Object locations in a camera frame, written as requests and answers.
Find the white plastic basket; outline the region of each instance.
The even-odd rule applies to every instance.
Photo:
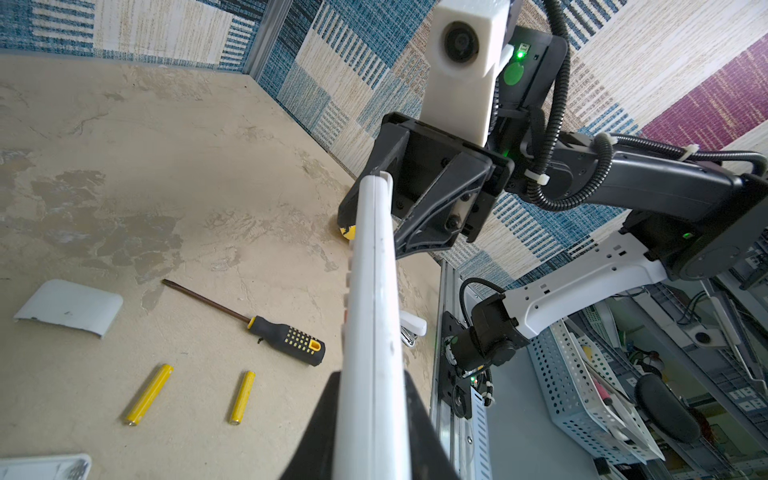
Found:
[[[528,347],[552,421],[592,456],[604,457],[611,464],[664,459],[634,407],[625,409],[615,399],[614,407],[625,410],[618,416],[603,403],[584,366],[582,346],[591,349],[588,361],[595,370],[626,395],[599,348],[586,336],[577,339],[560,320]],[[622,435],[630,441],[617,438]]]

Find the patterned carpet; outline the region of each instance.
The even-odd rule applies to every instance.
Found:
[[[390,111],[419,116],[435,0],[293,0],[261,86],[358,174]],[[768,152],[768,2],[564,0],[564,128]],[[0,47],[242,71],[266,0],[0,1]],[[548,30],[541,0],[520,23]],[[730,165],[739,172],[744,164]],[[464,276],[527,283],[616,230],[621,209],[551,214],[504,194],[475,243],[442,256]]]

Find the screwdriver handle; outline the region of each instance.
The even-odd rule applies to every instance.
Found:
[[[248,323],[248,331],[265,339],[272,348],[311,366],[318,366],[326,355],[325,343],[285,323],[272,323],[255,316]]]

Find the beige tabletop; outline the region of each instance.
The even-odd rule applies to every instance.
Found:
[[[89,478],[277,478],[331,372],[352,178],[246,75],[0,55],[0,457],[88,453]],[[164,277],[326,342],[306,366]],[[107,335],[13,315],[46,280],[119,293]],[[439,266],[399,261],[429,322],[403,359],[429,405]],[[175,371],[137,427],[153,369]],[[227,423],[245,370],[256,382]]]

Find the yellow battery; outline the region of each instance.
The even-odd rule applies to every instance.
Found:
[[[232,425],[239,425],[243,421],[243,415],[245,414],[245,407],[248,405],[248,398],[250,397],[250,390],[253,388],[253,381],[256,378],[256,373],[247,372],[243,377],[243,384],[240,385],[240,392],[237,393],[237,401],[234,408],[232,408],[232,418],[230,423]]]
[[[160,367],[152,381],[149,383],[147,389],[141,394],[138,402],[134,405],[134,408],[125,417],[126,425],[136,426],[141,422],[141,419],[147,413],[147,410],[152,406],[157,394],[163,389],[165,382],[168,381],[171,373],[174,372],[174,367],[166,364]]]

